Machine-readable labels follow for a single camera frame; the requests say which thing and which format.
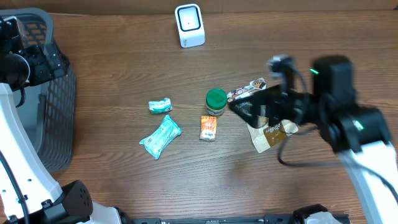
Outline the beige brown snack bag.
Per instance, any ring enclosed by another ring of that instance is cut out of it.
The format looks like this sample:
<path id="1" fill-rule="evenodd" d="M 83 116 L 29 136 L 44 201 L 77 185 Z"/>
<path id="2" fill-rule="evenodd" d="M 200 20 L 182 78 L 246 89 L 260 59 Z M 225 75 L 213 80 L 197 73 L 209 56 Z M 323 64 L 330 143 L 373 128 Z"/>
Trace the beige brown snack bag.
<path id="1" fill-rule="evenodd" d="M 257 80 L 251 81 L 247 86 L 229 92 L 227 94 L 227 101 L 230 103 L 234 100 L 251 96 L 253 93 L 265 90 L 266 88 L 267 84 L 265 79 L 258 78 Z M 266 117 L 259 117 L 259 124 L 260 126 L 258 128 L 253 128 L 247 124 L 251 141 L 258 153 L 262 153 L 278 145 L 299 130 L 296 124 L 286 119 L 277 123 L 275 126 L 269 126 Z"/>

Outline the green lid jar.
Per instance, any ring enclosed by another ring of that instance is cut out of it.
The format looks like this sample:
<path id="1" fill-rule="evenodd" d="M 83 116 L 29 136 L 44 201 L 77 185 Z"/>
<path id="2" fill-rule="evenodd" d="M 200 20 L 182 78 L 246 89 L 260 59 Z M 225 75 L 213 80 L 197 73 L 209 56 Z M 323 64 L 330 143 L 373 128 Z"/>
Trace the green lid jar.
<path id="1" fill-rule="evenodd" d="M 206 112 L 211 116 L 224 113 L 227 104 L 227 94 L 220 88 L 211 89 L 206 94 Z"/>

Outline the orange snack packet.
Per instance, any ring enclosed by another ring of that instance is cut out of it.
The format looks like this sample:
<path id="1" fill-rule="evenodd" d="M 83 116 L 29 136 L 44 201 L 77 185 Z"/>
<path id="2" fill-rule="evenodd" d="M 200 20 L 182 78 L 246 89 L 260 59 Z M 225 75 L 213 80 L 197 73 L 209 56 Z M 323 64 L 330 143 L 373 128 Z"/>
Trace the orange snack packet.
<path id="1" fill-rule="evenodd" d="M 214 141 L 216 139 L 217 117 L 202 116 L 200 139 L 205 141 Z"/>

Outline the teal tissue pack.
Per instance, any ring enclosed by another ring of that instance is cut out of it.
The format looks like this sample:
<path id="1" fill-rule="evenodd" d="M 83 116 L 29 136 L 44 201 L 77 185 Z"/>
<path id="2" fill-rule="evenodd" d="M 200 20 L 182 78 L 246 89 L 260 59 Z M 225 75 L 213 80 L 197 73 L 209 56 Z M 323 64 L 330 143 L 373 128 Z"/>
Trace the teal tissue pack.
<path id="1" fill-rule="evenodd" d="M 162 151 L 181 133 L 182 129 L 169 115 L 166 115 L 158 129 L 142 139 L 139 144 L 143 145 L 146 151 L 157 160 Z"/>

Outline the small teal wipes pack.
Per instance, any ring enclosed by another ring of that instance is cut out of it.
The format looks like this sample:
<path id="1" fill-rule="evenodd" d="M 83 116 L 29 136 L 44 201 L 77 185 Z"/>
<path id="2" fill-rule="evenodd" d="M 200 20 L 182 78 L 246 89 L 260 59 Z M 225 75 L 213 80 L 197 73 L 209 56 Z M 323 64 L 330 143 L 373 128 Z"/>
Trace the small teal wipes pack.
<path id="1" fill-rule="evenodd" d="M 164 98 L 160 101 L 150 101 L 149 110 L 152 114 L 166 113 L 173 110 L 170 98 Z"/>

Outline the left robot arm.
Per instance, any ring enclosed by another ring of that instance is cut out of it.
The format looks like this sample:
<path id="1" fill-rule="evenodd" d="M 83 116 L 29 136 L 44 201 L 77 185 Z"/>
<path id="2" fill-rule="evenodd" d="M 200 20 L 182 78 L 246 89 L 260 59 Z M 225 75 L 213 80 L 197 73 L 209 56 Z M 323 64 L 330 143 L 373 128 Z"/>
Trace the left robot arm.
<path id="1" fill-rule="evenodd" d="M 52 173 L 73 155 L 76 77 L 40 9 L 1 11 L 1 200 L 8 223 L 129 223 Z"/>

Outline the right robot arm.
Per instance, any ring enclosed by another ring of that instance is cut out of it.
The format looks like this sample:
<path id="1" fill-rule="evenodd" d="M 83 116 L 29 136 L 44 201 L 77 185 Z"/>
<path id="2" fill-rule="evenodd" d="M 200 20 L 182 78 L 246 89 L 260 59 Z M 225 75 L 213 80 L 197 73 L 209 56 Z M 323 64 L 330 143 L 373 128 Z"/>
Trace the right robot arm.
<path id="1" fill-rule="evenodd" d="M 264 116 L 273 126 L 283 120 L 314 124 L 339 157 L 358 194 L 368 223 L 397 222 L 397 153 L 383 113 L 357 102 L 353 64 L 343 55 L 317 58 L 312 63 L 312 88 L 295 90 L 302 74 L 292 57 L 268 61 L 276 86 L 232 101 L 231 111 L 257 127 Z"/>

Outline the white barcode scanner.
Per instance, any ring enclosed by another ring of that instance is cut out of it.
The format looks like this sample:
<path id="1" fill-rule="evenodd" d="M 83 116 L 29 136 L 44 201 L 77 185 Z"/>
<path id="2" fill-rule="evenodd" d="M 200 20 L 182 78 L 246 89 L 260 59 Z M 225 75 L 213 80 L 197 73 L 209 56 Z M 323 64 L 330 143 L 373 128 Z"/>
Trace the white barcode scanner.
<path id="1" fill-rule="evenodd" d="M 184 4 L 175 9 L 180 45 L 182 48 L 190 48 L 205 43 L 205 28 L 201 9 L 197 4 Z"/>

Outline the grey plastic mesh basket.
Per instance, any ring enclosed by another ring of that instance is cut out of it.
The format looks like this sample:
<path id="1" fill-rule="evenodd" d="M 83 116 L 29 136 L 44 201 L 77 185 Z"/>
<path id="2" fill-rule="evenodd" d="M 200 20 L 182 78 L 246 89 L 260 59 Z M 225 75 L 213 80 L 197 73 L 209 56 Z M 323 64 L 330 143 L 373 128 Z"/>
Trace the grey plastic mesh basket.
<path id="1" fill-rule="evenodd" d="M 8 16 L 44 22 L 46 39 L 57 45 L 47 12 L 38 8 L 1 11 L 1 18 Z M 9 87 L 19 119 L 44 167 L 49 172 L 66 169 L 72 161 L 75 118 L 76 78 L 71 65 L 65 76 L 41 85 Z"/>

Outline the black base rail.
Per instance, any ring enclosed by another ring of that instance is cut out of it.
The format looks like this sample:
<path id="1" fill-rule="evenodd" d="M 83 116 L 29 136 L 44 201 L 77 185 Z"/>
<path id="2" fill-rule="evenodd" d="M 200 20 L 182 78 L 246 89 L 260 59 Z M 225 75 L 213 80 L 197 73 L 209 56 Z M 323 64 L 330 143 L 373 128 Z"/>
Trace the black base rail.
<path id="1" fill-rule="evenodd" d="M 293 223 L 292 215 L 264 215 L 263 217 L 235 218 L 134 218 L 132 224 L 289 224 Z"/>

